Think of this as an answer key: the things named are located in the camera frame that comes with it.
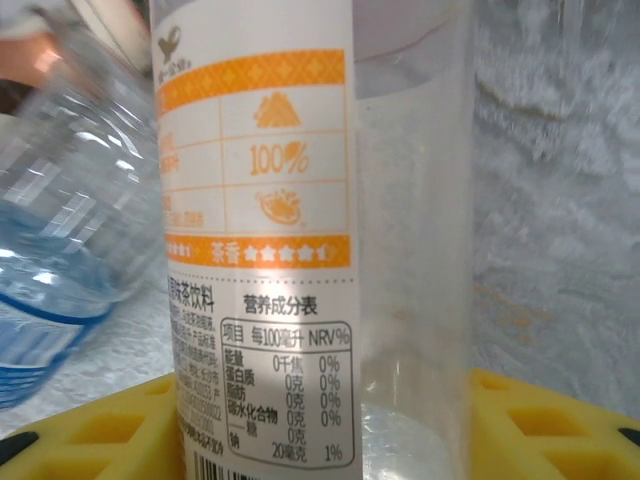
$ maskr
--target orange label stripe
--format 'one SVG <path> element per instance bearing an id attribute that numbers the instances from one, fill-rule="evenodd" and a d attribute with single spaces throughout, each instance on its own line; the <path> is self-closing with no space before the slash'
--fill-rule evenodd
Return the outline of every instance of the orange label stripe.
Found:
<path id="1" fill-rule="evenodd" d="M 345 83 L 343 50 L 296 50 L 235 58 L 191 70 L 156 94 L 158 115 L 218 95 Z"/>
<path id="2" fill-rule="evenodd" d="M 315 269 L 351 265 L 348 235 L 200 237 L 166 235 L 170 260 L 224 268 Z"/>

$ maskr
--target bottle label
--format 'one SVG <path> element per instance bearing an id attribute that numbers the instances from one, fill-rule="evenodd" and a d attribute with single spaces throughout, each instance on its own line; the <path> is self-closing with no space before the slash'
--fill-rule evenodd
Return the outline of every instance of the bottle label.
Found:
<path id="1" fill-rule="evenodd" d="M 106 316 L 55 321 L 11 303 L 0 300 L 0 411 L 38 392 Z"/>
<path id="2" fill-rule="evenodd" d="M 187 478 L 360 479 L 351 2 L 178 3 L 152 55 Z"/>

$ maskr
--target nutrition facts table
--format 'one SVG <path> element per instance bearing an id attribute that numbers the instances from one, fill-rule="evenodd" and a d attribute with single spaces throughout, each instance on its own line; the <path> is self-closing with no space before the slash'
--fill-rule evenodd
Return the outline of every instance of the nutrition facts table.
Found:
<path id="1" fill-rule="evenodd" d="M 349 325 L 226 318 L 220 332 L 228 443 L 234 453 L 315 470 L 353 461 Z"/>

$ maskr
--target yellow plastic rack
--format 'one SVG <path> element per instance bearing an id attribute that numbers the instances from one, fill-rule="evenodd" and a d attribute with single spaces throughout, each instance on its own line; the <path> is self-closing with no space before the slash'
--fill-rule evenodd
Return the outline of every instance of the yellow plastic rack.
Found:
<path id="1" fill-rule="evenodd" d="M 639 421 L 483 370 L 472 385 L 473 480 L 640 480 Z M 0 480 L 182 480 L 175 400 L 167 375 L 28 425 L 0 441 Z"/>

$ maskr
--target barcode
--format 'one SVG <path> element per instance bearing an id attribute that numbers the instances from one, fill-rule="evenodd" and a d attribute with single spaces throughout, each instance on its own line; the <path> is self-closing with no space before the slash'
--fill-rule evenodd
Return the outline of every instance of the barcode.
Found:
<path id="1" fill-rule="evenodd" d="M 198 452 L 193 452 L 193 462 L 196 480 L 260 480 L 258 477 L 251 477 L 221 467 L 217 463 L 199 455 Z"/>

